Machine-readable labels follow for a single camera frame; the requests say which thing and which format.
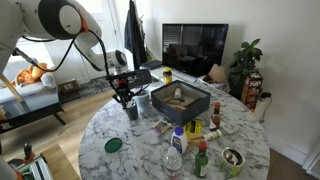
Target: white bottle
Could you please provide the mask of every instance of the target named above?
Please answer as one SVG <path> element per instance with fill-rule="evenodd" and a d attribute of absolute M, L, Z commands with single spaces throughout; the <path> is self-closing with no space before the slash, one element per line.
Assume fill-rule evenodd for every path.
<path fill-rule="evenodd" d="M 177 88 L 175 91 L 174 91 L 174 99 L 176 100 L 180 100 L 181 99 L 181 89 L 180 88 Z"/>
<path fill-rule="evenodd" d="M 180 154 L 183 154 L 188 146 L 187 135 L 182 127 L 176 127 L 171 137 L 171 145 L 175 147 Z"/>
<path fill-rule="evenodd" d="M 181 177 L 182 157 L 177 149 L 170 147 L 164 158 L 164 171 L 167 179 L 179 179 Z"/>

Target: round table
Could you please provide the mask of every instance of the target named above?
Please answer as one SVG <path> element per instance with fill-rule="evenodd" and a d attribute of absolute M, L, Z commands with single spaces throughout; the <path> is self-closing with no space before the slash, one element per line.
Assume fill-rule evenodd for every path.
<path fill-rule="evenodd" d="M 154 89 L 161 83 L 153 83 Z M 208 141 L 209 171 L 205 179 L 225 179 L 219 168 L 221 151 L 231 147 L 241 152 L 246 163 L 242 172 L 232 179 L 266 179 L 269 171 L 270 152 L 262 126 L 241 102 L 214 87 L 191 83 L 211 92 L 211 105 L 221 103 L 222 137 Z M 209 108 L 197 118 L 202 119 L 203 133 L 209 133 Z M 115 100 L 103 106 L 89 122 L 79 150 L 79 166 L 83 179 L 165 179 L 163 159 L 170 147 L 173 129 L 160 138 L 150 128 L 165 118 L 150 104 L 150 111 L 139 114 L 138 120 L 130 121 Z M 105 143 L 118 137 L 123 144 L 115 153 L 106 153 Z M 198 147 L 189 146 L 183 154 L 182 175 L 196 179 L 193 164 Z"/>

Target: condiment bottle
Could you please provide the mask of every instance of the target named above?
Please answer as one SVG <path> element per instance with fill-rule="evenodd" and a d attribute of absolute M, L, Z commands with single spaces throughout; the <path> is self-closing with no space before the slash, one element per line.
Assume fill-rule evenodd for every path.
<path fill-rule="evenodd" d="M 220 103 L 216 102 L 214 104 L 214 111 L 213 114 L 211 115 L 211 121 L 210 121 L 210 131 L 215 131 L 220 128 Z"/>
<path fill-rule="evenodd" d="M 209 158 L 206 155 L 207 144 L 205 141 L 201 141 L 199 145 L 199 153 L 195 156 L 194 174 L 198 178 L 203 178 L 208 173 Z"/>
<path fill-rule="evenodd" d="M 172 82 L 172 72 L 170 68 L 164 68 L 163 69 L 163 81 L 166 84 L 169 84 Z"/>
<path fill-rule="evenodd" d="M 218 129 L 218 130 L 216 130 L 214 132 L 211 132 L 211 133 L 203 135 L 203 139 L 206 140 L 206 141 L 210 141 L 210 140 L 213 140 L 213 139 L 215 139 L 217 137 L 220 137 L 220 136 L 222 136 L 222 133 Z"/>

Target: black box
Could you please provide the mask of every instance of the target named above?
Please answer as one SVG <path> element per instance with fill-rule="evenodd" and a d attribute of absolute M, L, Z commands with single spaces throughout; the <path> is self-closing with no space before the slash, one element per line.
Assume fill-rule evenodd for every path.
<path fill-rule="evenodd" d="M 182 97 L 185 100 L 183 103 L 185 105 L 192 103 L 185 110 L 178 110 L 175 108 L 175 105 L 167 104 L 163 101 L 168 97 L 172 97 L 173 99 L 176 88 L 181 89 Z M 181 127 L 207 110 L 210 106 L 210 98 L 211 93 L 179 80 L 151 92 L 153 107 Z"/>

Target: red bottle cap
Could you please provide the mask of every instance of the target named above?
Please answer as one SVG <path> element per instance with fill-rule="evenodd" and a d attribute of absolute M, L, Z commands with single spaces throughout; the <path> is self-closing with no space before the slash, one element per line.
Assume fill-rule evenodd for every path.
<path fill-rule="evenodd" d="M 207 149 L 207 143 L 205 141 L 200 141 L 199 148 L 200 149 Z"/>
<path fill-rule="evenodd" d="M 215 107 L 215 108 L 220 108 L 220 103 L 219 103 L 219 102 L 216 102 L 216 103 L 214 104 L 214 107 Z"/>

